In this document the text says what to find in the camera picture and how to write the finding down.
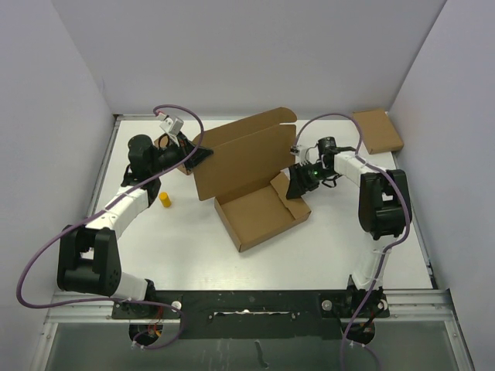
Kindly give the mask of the large cardboard box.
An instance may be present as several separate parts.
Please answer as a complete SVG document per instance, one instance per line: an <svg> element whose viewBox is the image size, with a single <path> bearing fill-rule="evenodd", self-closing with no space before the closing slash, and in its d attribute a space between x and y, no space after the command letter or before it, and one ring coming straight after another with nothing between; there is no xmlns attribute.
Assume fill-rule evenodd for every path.
<svg viewBox="0 0 495 371"><path fill-rule="evenodd" d="M296 114L278 107L211 128L194 142L213 154L193 170L199 200L212 199L240 253L305 222L311 209L287 199L284 173L295 162L290 148Z"/></svg>

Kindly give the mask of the small yellow object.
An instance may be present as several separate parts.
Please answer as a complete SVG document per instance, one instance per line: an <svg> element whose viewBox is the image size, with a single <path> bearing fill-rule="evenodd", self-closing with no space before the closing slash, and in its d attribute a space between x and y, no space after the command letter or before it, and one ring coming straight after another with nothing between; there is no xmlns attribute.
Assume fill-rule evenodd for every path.
<svg viewBox="0 0 495 371"><path fill-rule="evenodd" d="M172 201L167 192L159 193L159 201L164 208L169 208L172 205Z"/></svg>

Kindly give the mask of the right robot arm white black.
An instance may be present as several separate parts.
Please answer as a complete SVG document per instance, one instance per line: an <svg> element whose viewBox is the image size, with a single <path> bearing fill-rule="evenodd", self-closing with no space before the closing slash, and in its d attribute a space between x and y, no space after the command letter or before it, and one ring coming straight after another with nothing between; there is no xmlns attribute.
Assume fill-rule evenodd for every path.
<svg viewBox="0 0 495 371"><path fill-rule="evenodd" d="M288 167L287 199L299 199L319 186L336 187L336 180L346 178L359 189L358 220L373 240L373 246L360 254L357 267L350 275L356 289L343 298L345 309L362 315L372 305L369 290L383 286L384 267L391 248L405 240L411 225L411 200L408 179L401 169L387 169L365 161L353 147L340 147L335 138L318 140L319 157L309 160L309 148L293 145L290 149L298 161Z"/></svg>

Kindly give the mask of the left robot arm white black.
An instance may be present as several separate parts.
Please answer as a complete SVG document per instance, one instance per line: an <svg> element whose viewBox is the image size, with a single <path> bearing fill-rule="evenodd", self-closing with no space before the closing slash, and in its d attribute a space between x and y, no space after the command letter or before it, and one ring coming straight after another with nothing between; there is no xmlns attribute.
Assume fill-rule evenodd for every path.
<svg viewBox="0 0 495 371"><path fill-rule="evenodd" d="M183 133L164 134L162 147L146 134L128 142L128 165L115 197L101 215L82 226L68 226L60 239L57 285L63 291L130 301L130 309L147 318L157 308L152 281L121 268L118 239L131 222L157 199L162 172L183 166L191 171L213 154Z"/></svg>

